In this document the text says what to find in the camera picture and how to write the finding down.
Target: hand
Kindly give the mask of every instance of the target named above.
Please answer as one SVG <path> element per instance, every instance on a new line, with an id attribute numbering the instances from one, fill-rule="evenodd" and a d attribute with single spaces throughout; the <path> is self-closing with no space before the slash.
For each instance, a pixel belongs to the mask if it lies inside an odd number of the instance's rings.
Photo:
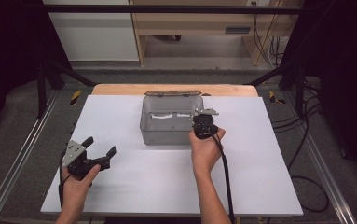
<path id="1" fill-rule="evenodd" d="M 85 199 L 91 182 L 100 171 L 100 165 L 95 165 L 82 180 L 77 180 L 69 174 L 67 168 L 62 169 L 64 182 L 62 212 L 56 223 L 76 223 L 82 214 Z"/>
<path id="2" fill-rule="evenodd" d="M 225 133 L 224 129 L 219 128 L 214 137 L 216 140 L 221 140 Z M 221 157 L 218 145 L 211 137 L 198 139 L 193 130 L 189 133 L 189 140 L 192 146 L 192 162 L 195 178 L 210 175 L 211 170 Z"/>

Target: metal frame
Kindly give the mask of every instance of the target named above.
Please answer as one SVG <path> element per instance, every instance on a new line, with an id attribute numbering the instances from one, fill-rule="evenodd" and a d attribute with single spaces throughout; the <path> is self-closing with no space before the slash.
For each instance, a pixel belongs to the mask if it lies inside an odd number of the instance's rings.
<path id="1" fill-rule="evenodd" d="M 25 5 L 29 10 L 64 13 L 193 13 L 193 14 L 280 14 L 301 15 L 320 12 L 302 7 L 227 7 L 163 5 Z"/>

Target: white tabletop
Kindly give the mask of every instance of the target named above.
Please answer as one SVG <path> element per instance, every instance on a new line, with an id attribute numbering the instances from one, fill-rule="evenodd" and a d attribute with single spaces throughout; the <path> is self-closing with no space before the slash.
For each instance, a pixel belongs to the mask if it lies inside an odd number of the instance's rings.
<path id="1" fill-rule="evenodd" d="M 190 146 L 147 146 L 140 117 L 143 96 L 91 95 L 72 139 L 93 136 L 88 158 L 105 156 L 117 146 L 111 168 L 93 181 L 85 214 L 94 216 L 197 216 L 199 200 L 190 160 Z M 300 216 L 303 211 L 282 159 L 263 99 L 203 97 L 204 107 L 219 112 L 214 123 L 227 130 L 222 143 L 230 172 L 237 216 Z M 227 192 L 223 163 L 213 168 L 213 182 L 225 209 Z M 41 212 L 58 214 L 57 172 Z"/>

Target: gray container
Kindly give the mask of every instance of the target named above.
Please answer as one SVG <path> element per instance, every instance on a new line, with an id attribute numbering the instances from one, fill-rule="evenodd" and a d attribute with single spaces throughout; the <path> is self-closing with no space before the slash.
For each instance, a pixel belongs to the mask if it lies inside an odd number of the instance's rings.
<path id="1" fill-rule="evenodd" d="M 140 129 L 149 146 L 190 145 L 195 109 L 203 109 L 199 95 L 145 96 Z"/>

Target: clear plastic container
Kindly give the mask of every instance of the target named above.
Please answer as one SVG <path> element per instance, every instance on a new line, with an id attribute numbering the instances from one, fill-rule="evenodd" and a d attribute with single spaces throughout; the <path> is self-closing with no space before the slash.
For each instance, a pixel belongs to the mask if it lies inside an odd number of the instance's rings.
<path id="1" fill-rule="evenodd" d="M 203 109 L 199 95 L 145 96 L 140 129 L 149 146 L 190 145 L 195 109 Z"/>

